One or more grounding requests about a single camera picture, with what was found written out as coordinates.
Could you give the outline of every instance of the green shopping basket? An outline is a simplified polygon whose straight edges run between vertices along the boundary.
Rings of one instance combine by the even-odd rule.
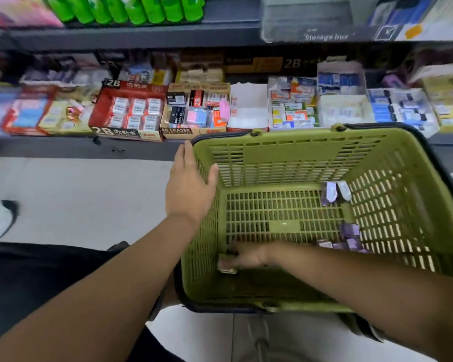
[[[201,135],[193,144],[201,175],[217,163],[220,179],[175,268],[177,293],[190,310],[349,312],[281,269],[216,269],[218,254],[236,238],[337,242],[343,220],[360,225],[365,249],[453,276],[453,179],[416,129],[388,123],[242,131]],[[345,180],[352,201],[322,206],[327,180]]]

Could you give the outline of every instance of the person's left hand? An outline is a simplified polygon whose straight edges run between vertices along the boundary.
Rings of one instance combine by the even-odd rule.
[[[215,198],[218,165],[211,166],[208,182],[199,175],[190,141],[180,145],[166,185],[166,214],[185,215],[197,225],[208,213]]]

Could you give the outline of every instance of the green bottle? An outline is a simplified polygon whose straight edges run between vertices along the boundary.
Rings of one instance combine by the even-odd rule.
[[[161,0],[161,2],[163,3],[166,19],[174,23],[183,19],[180,0]]]
[[[112,19],[116,23],[127,22],[127,12],[121,0],[106,0]]]
[[[201,0],[181,0],[183,2],[184,16],[189,22],[195,22],[203,17]]]
[[[99,24],[107,24],[110,22],[109,10],[102,0],[88,0],[94,18]]]
[[[141,0],[148,14],[148,19],[151,23],[162,23],[165,20],[165,13],[160,0]]]
[[[75,14],[66,0],[46,0],[50,8],[61,22],[68,22],[75,18]]]
[[[124,3],[126,8],[127,15],[129,15],[129,20],[134,25],[143,24],[146,22],[147,18],[142,9],[140,0],[121,0]]]
[[[74,11],[74,14],[76,14],[77,20],[79,20],[82,24],[87,24],[94,20],[94,16],[92,15],[92,11],[87,0],[67,0],[67,2],[69,3],[72,11]]]

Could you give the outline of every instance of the hand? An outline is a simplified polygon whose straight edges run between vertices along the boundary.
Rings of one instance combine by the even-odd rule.
[[[233,259],[218,262],[218,268],[256,268],[263,265],[273,265],[272,252],[282,246],[280,242],[273,243],[248,243],[235,241],[230,245],[232,251],[239,255]]]
[[[185,215],[199,225],[211,207],[218,183],[218,165],[211,166],[208,182],[199,175],[190,141],[180,145],[166,185],[166,215]]]

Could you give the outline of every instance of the red box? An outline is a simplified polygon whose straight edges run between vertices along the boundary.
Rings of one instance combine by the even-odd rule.
[[[166,104],[167,91],[168,86],[141,84],[107,78],[102,83],[102,89],[99,92],[96,105],[94,106],[91,118],[89,119],[89,126],[94,133],[106,137],[162,141],[163,136],[157,130],[108,127],[110,120],[109,111],[115,97],[127,99],[161,99],[164,107]]]
[[[56,93],[57,87],[52,85],[24,87],[5,116],[2,124],[3,132],[17,135],[48,135],[39,127],[39,123],[49,111]],[[38,113],[30,120],[23,120],[20,114],[23,114],[26,109],[36,110]]]

